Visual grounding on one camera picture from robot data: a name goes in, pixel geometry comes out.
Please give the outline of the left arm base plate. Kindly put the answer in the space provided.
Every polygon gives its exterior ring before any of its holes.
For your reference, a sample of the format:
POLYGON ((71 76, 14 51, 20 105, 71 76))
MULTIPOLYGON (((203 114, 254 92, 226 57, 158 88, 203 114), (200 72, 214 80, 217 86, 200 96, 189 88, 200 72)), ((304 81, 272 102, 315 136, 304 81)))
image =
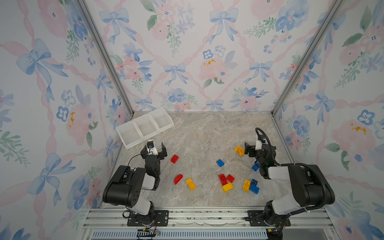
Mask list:
POLYGON ((167 227, 169 222, 169 211, 154 210, 148 215, 130 213, 127 218, 128 227, 167 227))

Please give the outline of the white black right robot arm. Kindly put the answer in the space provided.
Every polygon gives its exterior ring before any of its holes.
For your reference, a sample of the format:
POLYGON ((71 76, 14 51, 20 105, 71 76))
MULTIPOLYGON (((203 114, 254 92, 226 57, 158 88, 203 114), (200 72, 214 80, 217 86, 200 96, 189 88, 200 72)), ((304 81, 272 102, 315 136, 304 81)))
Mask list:
POLYGON ((287 195, 268 201, 260 214, 253 216, 249 213, 246 221, 282 227, 290 216, 321 209, 335 202, 335 193, 317 165, 279 165, 275 160, 276 147, 261 142, 253 146, 245 143, 245 155, 255 158, 254 166, 259 168, 265 180, 287 181, 291 186, 287 195))

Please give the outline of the white three-compartment bin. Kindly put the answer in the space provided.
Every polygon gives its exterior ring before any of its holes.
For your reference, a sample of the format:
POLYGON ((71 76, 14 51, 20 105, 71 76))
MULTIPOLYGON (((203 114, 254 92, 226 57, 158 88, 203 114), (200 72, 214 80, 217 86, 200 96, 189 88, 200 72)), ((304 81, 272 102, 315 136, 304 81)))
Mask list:
POLYGON ((124 147, 128 150, 173 126, 174 122, 171 116, 164 108, 159 108, 117 126, 116 130, 124 147))

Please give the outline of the red curved lego brick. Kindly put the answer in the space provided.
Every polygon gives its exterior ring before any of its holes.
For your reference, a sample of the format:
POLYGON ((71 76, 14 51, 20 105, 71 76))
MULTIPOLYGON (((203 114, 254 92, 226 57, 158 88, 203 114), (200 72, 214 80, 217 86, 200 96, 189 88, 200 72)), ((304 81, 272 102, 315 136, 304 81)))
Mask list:
POLYGON ((183 179, 183 175, 182 175, 182 174, 177 175, 177 176, 174 178, 174 184, 177 185, 182 179, 183 179))

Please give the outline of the yellow curved lego brick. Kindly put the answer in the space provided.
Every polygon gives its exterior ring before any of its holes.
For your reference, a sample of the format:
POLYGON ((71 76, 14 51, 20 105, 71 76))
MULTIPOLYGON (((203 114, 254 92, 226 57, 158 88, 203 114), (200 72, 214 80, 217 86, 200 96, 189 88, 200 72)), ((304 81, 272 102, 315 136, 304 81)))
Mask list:
POLYGON ((241 146, 237 146, 235 147, 235 152, 239 155, 239 156, 243 156, 245 154, 245 150, 241 147, 241 146))

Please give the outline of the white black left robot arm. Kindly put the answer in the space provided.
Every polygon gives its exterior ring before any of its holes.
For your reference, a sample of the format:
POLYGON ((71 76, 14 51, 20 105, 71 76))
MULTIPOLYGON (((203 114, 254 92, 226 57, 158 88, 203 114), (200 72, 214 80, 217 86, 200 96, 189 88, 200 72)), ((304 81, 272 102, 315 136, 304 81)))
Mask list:
POLYGON ((156 191, 160 183, 161 160, 168 156, 161 144, 158 151, 154 141, 147 141, 139 156, 145 160, 143 168, 118 167, 103 191, 103 202, 123 206, 123 218, 129 227, 151 228, 168 224, 168 211, 156 211, 154 203, 141 196, 141 190, 156 191))

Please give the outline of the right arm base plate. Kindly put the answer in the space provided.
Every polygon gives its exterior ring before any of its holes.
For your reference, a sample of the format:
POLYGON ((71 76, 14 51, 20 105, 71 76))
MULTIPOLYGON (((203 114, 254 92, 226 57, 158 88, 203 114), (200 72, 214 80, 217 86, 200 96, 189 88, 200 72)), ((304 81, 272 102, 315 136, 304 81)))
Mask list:
POLYGON ((252 227, 278 227, 284 220, 285 216, 267 214, 265 211, 249 210, 245 221, 250 222, 252 227))

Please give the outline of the red square lego brick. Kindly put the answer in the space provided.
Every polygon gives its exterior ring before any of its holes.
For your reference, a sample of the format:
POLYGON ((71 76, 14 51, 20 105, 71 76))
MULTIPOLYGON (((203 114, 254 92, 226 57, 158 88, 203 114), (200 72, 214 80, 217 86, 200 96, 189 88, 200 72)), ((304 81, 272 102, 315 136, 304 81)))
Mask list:
POLYGON ((179 160, 179 156, 177 156, 177 155, 174 155, 174 156, 171 158, 171 162, 172 162, 173 164, 175 164, 178 160, 179 160))

